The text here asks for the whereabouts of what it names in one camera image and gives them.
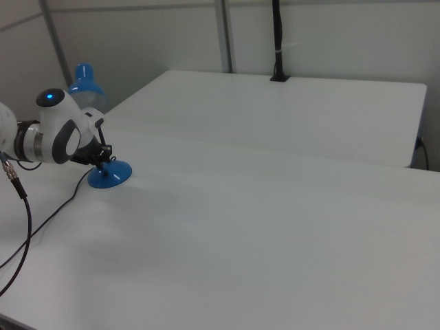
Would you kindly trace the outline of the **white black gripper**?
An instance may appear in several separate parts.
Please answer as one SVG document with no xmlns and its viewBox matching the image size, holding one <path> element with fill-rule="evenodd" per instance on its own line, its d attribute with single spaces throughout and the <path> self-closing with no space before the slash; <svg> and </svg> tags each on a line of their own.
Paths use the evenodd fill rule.
<svg viewBox="0 0 440 330">
<path fill-rule="evenodd" d="M 103 169 L 105 155 L 113 153 L 112 145 L 101 145 L 96 137 L 98 129 L 104 122 L 104 114 L 93 107 L 80 110 L 82 123 L 80 126 L 80 142 L 71 161 L 79 164 L 93 164 L 97 169 Z"/>
</svg>

